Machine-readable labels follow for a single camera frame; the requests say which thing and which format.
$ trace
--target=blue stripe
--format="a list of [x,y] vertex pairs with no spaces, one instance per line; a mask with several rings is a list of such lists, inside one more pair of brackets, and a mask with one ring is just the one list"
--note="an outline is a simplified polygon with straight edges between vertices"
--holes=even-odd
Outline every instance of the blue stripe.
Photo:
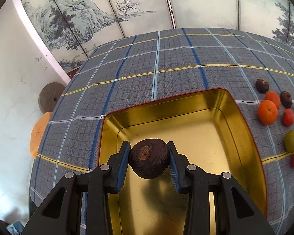
[[[239,40],[247,49],[248,47],[240,40],[236,37],[237,40]],[[250,52],[256,57],[256,59],[266,68],[266,66],[258,59],[258,57],[255,55],[255,53],[250,50]],[[269,75],[271,76],[271,78],[273,79],[273,81],[275,82],[276,86],[278,87],[278,89],[281,91],[279,85],[277,84],[277,82],[275,81],[275,79],[273,78],[273,76],[271,75],[271,73],[269,71],[267,71],[269,73]],[[267,133],[268,133],[268,136],[269,136],[269,140],[271,142],[271,145],[272,145],[272,150],[274,152],[274,155],[277,156],[277,152],[276,152],[276,148],[275,148],[275,144],[274,144],[274,141],[273,141],[273,138],[272,138],[272,135],[271,135],[271,132],[270,132],[270,128],[269,126],[266,126],[266,130],[267,130]],[[282,203],[282,214],[281,214],[281,217],[283,217],[283,215],[285,214],[285,205],[286,205],[286,194],[285,194],[285,186],[284,186],[284,181],[283,181],[283,176],[282,176],[282,171],[281,171],[281,167],[280,167],[280,164],[279,162],[277,161],[277,166],[278,166],[278,170],[279,170],[279,174],[280,174],[280,179],[281,179],[281,185],[282,185],[282,200],[283,200],[283,203]],[[280,229],[282,227],[282,224],[283,224],[283,219],[281,218],[281,221],[277,227],[277,231],[276,231],[276,234],[278,234],[280,232]]]
[[[196,51],[195,49],[193,48],[193,44],[191,43],[191,40],[189,39],[189,37],[187,36],[186,32],[185,32],[185,29],[182,28],[182,31],[188,41],[188,44],[189,46],[191,47],[191,51],[193,52],[193,55],[195,57],[195,60],[196,60],[196,63],[198,65],[201,65],[201,62],[196,54]],[[207,81],[207,78],[206,78],[206,75],[205,75],[205,71],[204,71],[204,68],[203,67],[199,67],[199,71],[200,71],[200,74],[201,74],[201,77],[202,77],[202,80],[204,81],[204,86],[205,86],[205,89],[208,89],[209,88],[209,85],[208,85],[208,81]]]
[[240,70],[240,72],[241,72],[241,74],[242,74],[242,76],[243,76],[243,78],[244,78],[244,80],[245,80],[245,82],[246,82],[246,84],[248,85],[248,87],[249,87],[249,89],[250,89],[250,91],[251,91],[251,93],[253,94],[253,96],[254,96],[254,98],[255,98],[255,100],[256,101],[259,101],[258,100],[258,96],[257,96],[257,94],[256,94],[256,92],[254,91],[254,89],[253,89],[253,87],[252,87],[252,85],[250,84],[250,82],[249,82],[249,80],[248,80],[248,78],[247,78],[247,76],[246,76],[246,74],[245,74],[245,72],[244,72],[244,70],[243,70],[243,68],[240,66],[240,64],[235,60],[235,58],[234,58],[234,56],[232,56],[232,54],[230,53],[230,51],[222,44],[222,42],[221,41],[219,41],[219,39],[208,29],[208,28],[206,28],[206,30],[207,30],[207,32],[209,32],[210,34],[211,34],[211,36],[220,44],[220,46],[225,50],[225,52],[229,55],[229,57],[232,59],[232,61],[235,63],[235,64],[237,64],[238,66],[239,66],[239,70]]
[[[106,55],[104,56],[104,58],[101,60],[101,62],[100,62],[100,64],[98,65],[97,69],[96,69],[95,72],[92,74],[91,78],[89,79],[88,83],[86,84],[86,87],[85,87],[85,89],[83,90],[83,92],[82,92],[82,94],[81,94],[81,96],[80,96],[80,98],[79,98],[79,100],[78,100],[78,102],[77,102],[77,104],[76,104],[76,106],[75,106],[75,109],[73,110],[73,114],[72,114],[71,119],[70,119],[70,121],[69,121],[69,124],[68,124],[68,126],[67,126],[67,128],[66,128],[66,131],[65,131],[65,134],[64,134],[64,138],[63,138],[63,141],[62,141],[62,144],[61,144],[61,147],[60,147],[60,151],[59,151],[59,155],[58,155],[58,160],[60,159],[60,156],[61,156],[61,153],[62,153],[62,149],[63,149],[63,145],[64,145],[64,142],[65,142],[65,139],[66,139],[67,133],[68,133],[68,131],[69,131],[69,129],[70,129],[71,122],[73,121],[72,118],[73,118],[73,116],[74,116],[74,114],[75,114],[75,112],[76,112],[76,110],[77,110],[77,108],[78,108],[78,106],[79,106],[79,104],[80,104],[80,102],[81,102],[81,100],[82,100],[82,98],[83,98],[85,92],[86,92],[87,86],[90,84],[90,82],[91,82],[92,79],[94,78],[96,72],[97,72],[97,71],[99,70],[99,68],[101,67],[103,61],[106,59],[106,57],[108,56],[109,52],[112,50],[112,48],[115,46],[115,44],[116,44],[117,42],[118,42],[118,40],[116,40],[116,41],[114,42],[114,44],[110,47],[110,50],[106,53]],[[58,171],[58,164],[56,165],[56,169],[55,169],[55,172],[54,172],[53,186],[55,186],[55,184],[56,184],[56,175],[57,175],[57,171]]]
[[[134,37],[134,40],[132,41],[132,45],[129,46],[129,49],[126,52],[125,57],[127,57],[129,55],[129,52],[130,52],[130,50],[131,50],[131,48],[133,46],[133,43],[135,42],[136,38],[137,38],[137,36]],[[119,69],[117,71],[117,74],[115,76],[115,79],[118,79],[119,78],[120,71],[121,71],[121,69],[122,69],[122,67],[123,67],[123,65],[125,63],[125,60],[126,60],[126,58],[123,59],[121,65],[120,65],[120,67],[119,67]],[[107,106],[108,106],[108,103],[110,101],[111,94],[113,92],[113,89],[114,89],[115,84],[116,84],[116,81],[113,81],[112,86],[111,86],[111,88],[109,90],[109,94],[107,96],[106,102],[105,102],[105,104],[103,106],[103,110],[101,112],[101,115],[104,115],[104,113],[106,113]],[[96,131],[95,131],[95,135],[94,135],[94,141],[93,141],[93,144],[92,144],[91,154],[90,154],[89,163],[88,163],[88,168],[89,169],[91,169],[92,164],[93,164],[94,154],[95,154],[95,150],[96,150],[96,143],[97,143],[97,140],[98,140],[99,130],[100,130],[99,124],[100,124],[101,121],[102,121],[102,119],[99,119],[98,120],[98,123],[97,123],[97,126],[96,126]],[[87,211],[87,194],[85,195],[85,211],[84,211],[84,221],[85,221],[85,223],[86,223],[86,211]]]
[[93,54],[95,54],[95,52],[97,51],[98,48],[95,48],[95,50],[90,54],[90,57],[93,56]]
[[[240,43],[242,43],[247,49],[248,49],[248,47],[237,37],[237,36],[235,36],[235,38],[236,39],[238,39],[238,41],[240,42]],[[267,67],[264,65],[264,63],[263,62],[261,62],[260,61],[260,59],[255,55],[255,53],[252,51],[252,50],[249,50],[255,57],[256,57],[256,59],[263,65],[263,67],[264,68],[266,68],[267,69]],[[266,70],[268,73],[269,73],[269,75],[270,75],[270,77],[272,78],[272,80],[274,81],[274,83],[276,84],[276,86],[277,86],[277,88],[279,89],[279,91],[281,92],[281,89],[280,89],[280,87],[279,87],[279,85],[277,84],[277,82],[276,82],[276,80],[274,79],[274,77],[271,75],[271,73],[270,73],[270,71],[268,71],[268,70]]]
[[[67,85],[66,90],[65,90],[65,92],[64,92],[65,94],[69,91],[70,87],[72,86],[73,82],[75,81],[75,79],[76,79],[76,77],[77,77],[77,73],[80,72],[80,71],[84,68],[84,66],[87,64],[87,62],[88,62],[88,60],[86,60],[86,61],[84,62],[84,64],[81,66],[81,68],[80,68],[80,69],[76,72],[76,74],[74,75],[73,79],[69,82],[69,84]],[[61,104],[61,102],[63,101],[63,99],[64,99],[64,96],[61,98],[61,100],[57,103],[56,107],[54,108],[54,112],[52,113],[52,116],[51,116],[51,119],[50,119],[51,121],[54,119],[55,115],[57,114],[58,108],[60,107],[60,104]],[[47,125],[48,128],[47,128],[46,133],[44,134],[45,137],[44,137],[44,140],[43,140],[43,144],[42,144],[42,146],[41,146],[41,152],[40,152],[41,155],[42,155],[42,153],[43,153],[44,146],[45,146],[45,142],[46,142],[46,138],[47,138],[47,135],[48,135],[48,132],[49,132],[49,129],[50,129],[51,125],[52,125],[52,124]],[[37,170],[36,170],[36,174],[35,174],[35,183],[34,183],[34,189],[35,189],[35,190],[36,190],[37,175],[38,175],[38,169],[39,169],[39,165],[40,165],[40,160],[41,160],[41,158],[38,159]]]
[[280,54],[280,56],[282,56],[284,59],[285,59],[285,61],[288,63],[288,65],[292,68],[292,70],[294,71],[294,68],[293,68],[293,66],[287,61],[287,59],[274,47],[274,46],[272,46],[273,47],[273,49],[275,50],[275,51],[277,51],[279,54]]

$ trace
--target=shiitake mushroom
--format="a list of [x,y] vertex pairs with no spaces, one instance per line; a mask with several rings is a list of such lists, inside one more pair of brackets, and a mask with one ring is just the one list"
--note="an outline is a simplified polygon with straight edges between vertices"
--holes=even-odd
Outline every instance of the shiitake mushroom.
[[266,93],[269,91],[269,83],[264,79],[257,79],[256,81],[256,89],[261,93]]
[[159,177],[168,168],[169,161],[169,149],[160,139],[142,140],[129,152],[129,165],[144,179]]

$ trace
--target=yellow stripe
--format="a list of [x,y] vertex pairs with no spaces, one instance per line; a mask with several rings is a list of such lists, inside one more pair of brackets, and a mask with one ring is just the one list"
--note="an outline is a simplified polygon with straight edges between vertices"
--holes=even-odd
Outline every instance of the yellow stripe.
[[44,159],[50,163],[53,163],[53,164],[58,164],[62,167],[65,167],[65,168],[68,168],[68,169],[72,169],[72,170],[75,170],[75,171],[78,171],[78,172],[81,172],[81,173],[88,173],[90,172],[91,170],[87,169],[87,168],[83,168],[83,167],[78,167],[78,166],[75,166],[75,165],[72,165],[72,164],[67,164],[65,162],[58,162],[57,160],[54,160],[52,158],[49,158],[49,157],[46,157],[46,156],[43,156],[43,155],[40,155],[40,154],[37,154],[37,156],[41,159]]
[[[173,37],[177,37],[177,36],[197,36],[197,35],[211,35],[211,34],[210,33],[194,33],[194,34],[180,34],[179,33],[179,34],[172,35],[172,36],[161,37],[160,39],[173,38]],[[217,36],[238,36],[238,37],[247,38],[246,36],[237,35],[237,34],[214,34],[214,35],[217,35]],[[107,51],[107,52],[104,52],[104,53],[101,53],[101,54],[98,54],[98,55],[95,55],[95,56],[92,56],[92,57],[88,57],[88,59],[86,59],[86,60],[89,60],[89,59],[92,59],[92,58],[107,54],[108,52],[114,51],[114,50],[116,50],[118,48],[125,48],[125,47],[131,46],[131,45],[140,44],[140,43],[144,43],[144,42],[150,42],[150,41],[156,41],[156,40],[157,40],[157,38],[156,39],[151,39],[151,40],[145,40],[145,41],[141,41],[141,42],[135,42],[133,44],[127,44],[127,45],[124,45],[124,46],[120,46],[120,47],[114,48],[114,49],[112,49],[110,51]]]
[[[279,70],[270,69],[270,68],[264,68],[264,67],[259,67],[259,66],[253,66],[253,65],[237,65],[237,64],[201,64],[201,65],[190,65],[190,66],[186,66],[186,67],[180,67],[180,68],[174,68],[174,69],[167,69],[167,70],[160,70],[160,71],[158,71],[158,73],[169,72],[169,71],[186,70],[186,69],[198,68],[198,67],[243,67],[243,68],[250,68],[250,69],[256,69],[256,70],[267,70],[267,71],[277,72],[277,73],[281,73],[281,74],[285,74],[285,75],[289,75],[289,76],[294,77],[294,74],[288,73],[288,72],[284,72],[284,71],[279,71]],[[140,74],[131,75],[131,76],[126,76],[126,77],[118,78],[116,80],[109,80],[109,81],[103,81],[103,82],[95,82],[95,83],[89,85],[88,87],[83,87],[83,88],[77,89],[75,91],[62,94],[61,96],[71,95],[71,94],[74,94],[74,93],[83,91],[85,89],[91,88],[94,85],[104,85],[104,84],[112,83],[114,81],[126,80],[126,79],[130,79],[130,78],[135,78],[135,77],[140,77],[140,76],[146,76],[146,75],[152,75],[152,74],[154,74],[154,71],[146,72],[146,73],[140,73]]]
[[289,153],[289,152],[284,152],[284,153],[279,154],[279,155],[277,155],[277,156],[269,156],[269,157],[266,157],[266,158],[262,159],[261,161],[262,161],[262,164],[265,165],[265,164],[268,164],[268,163],[274,162],[274,161],[276,161],[276,160],[284,159],[284,158],[286,158],[286,157],[288,157],[288,156],[290,156],[290,155],[291,155],[291,153]]
[[273,46],[273,47],[276,47],[276,48],[282,49],[282,50],[284,50],[285,52],[289,52],[290,54],[294,55],[294,53],[292,53],[291,51],[288,51],[288,50],[286,50],[286,49],[284,49],[284,48],[281,48],[281,47],[279,47],[279,46],[276,46],[276,45],[270,44],[270,43],[268,43],[268,42],[263,42],[263,41],[258,41],[258,40],[255,40],[255,41],[257,41],[257,42],[261,42],[261,43],[265,43],[265,44],[268,44],[268,45],[271,45],[271,46]]

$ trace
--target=round stone disc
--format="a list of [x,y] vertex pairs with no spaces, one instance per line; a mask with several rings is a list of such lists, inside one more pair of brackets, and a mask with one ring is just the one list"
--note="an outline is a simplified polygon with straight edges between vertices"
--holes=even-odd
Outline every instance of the round stone disc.
[[38,104],[41,112],[52,112],[57,104],[65,86],[60,83],[53,82],[46,85],[39,94]]

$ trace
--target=white wall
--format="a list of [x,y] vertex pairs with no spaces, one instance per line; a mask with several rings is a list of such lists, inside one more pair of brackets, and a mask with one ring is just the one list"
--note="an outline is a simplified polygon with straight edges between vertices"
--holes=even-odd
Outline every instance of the white wall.
[[0,218],[7,222],[28,219],[34,161],[29,142],[42,115],[38,95],[48,83],[69,81],[67,75],[57,74],[58,64],[52,66],[50,59],[24,26],[15,0],[7,0],[0,10]]

